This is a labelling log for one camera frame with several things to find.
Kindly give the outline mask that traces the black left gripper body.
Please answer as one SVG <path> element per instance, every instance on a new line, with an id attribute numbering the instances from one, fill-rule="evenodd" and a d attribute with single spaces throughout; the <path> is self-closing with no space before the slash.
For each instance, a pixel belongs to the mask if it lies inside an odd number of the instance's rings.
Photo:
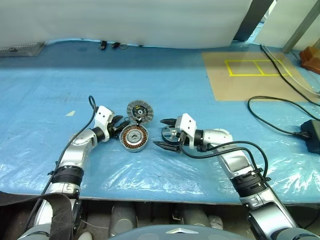
<path id="1" fill-rule="evenodd" d="M 112 121 L 108 124 L 108 133 L 110 138 L 117 138 L 117 127 L 116 123 L 114 122 L 114 118 Z"/>

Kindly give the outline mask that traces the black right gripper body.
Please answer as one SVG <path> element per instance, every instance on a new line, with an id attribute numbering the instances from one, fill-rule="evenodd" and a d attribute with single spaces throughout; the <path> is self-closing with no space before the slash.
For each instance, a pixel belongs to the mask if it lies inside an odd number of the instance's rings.
<path id="1" fill-rule="evenodd" d="M 177 153 L 181 152 L 181 146 L 184 145 L 186 139 L 188 138 L 188 120 L 186 118 L 177 118 L 174 124 L 176 130 L 177 146 L 175 151 Z"/>

